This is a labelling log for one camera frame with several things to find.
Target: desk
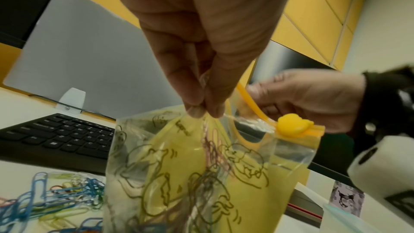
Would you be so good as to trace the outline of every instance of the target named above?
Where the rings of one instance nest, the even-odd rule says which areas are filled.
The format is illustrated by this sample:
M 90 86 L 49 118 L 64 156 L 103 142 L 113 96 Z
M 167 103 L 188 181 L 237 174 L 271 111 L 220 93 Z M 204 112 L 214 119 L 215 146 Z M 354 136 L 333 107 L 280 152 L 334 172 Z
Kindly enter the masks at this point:
M 115 127 L 115 123 L 113 121 L 85 114 L 77 116 L 71 115 L 55 109 L 52 103 L 0 88 L 0 129 L 54 113 L 63 113 L 100 125 Z M 0 196 L 3 198 L 15 198 L 29 190 L 31 179 L 36 173 L 59 170 L 0 161 L 0 171 Z M 84 215 L 74 217 L 73 222 L 80 224 L 88 217 L 102 217 L 102 212 L 90 211 Z M 39 223 L 37 223 L 36 220 L 33 220 L 29 222 L 25 232 L 42 233 L 48 231 L 48 229 L 43 228 Z M 319 229 L 289 216 L 283 215 L 275 233 L 284 232 L 316 233 L 319 232 Z

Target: wall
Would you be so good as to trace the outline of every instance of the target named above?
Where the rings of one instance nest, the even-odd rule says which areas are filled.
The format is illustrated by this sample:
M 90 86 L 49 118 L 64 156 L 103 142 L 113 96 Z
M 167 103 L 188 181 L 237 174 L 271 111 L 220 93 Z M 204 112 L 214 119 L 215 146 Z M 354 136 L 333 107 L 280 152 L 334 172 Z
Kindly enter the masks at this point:
M 344 72 L 414 63 L 414 0 L 366 0 Z

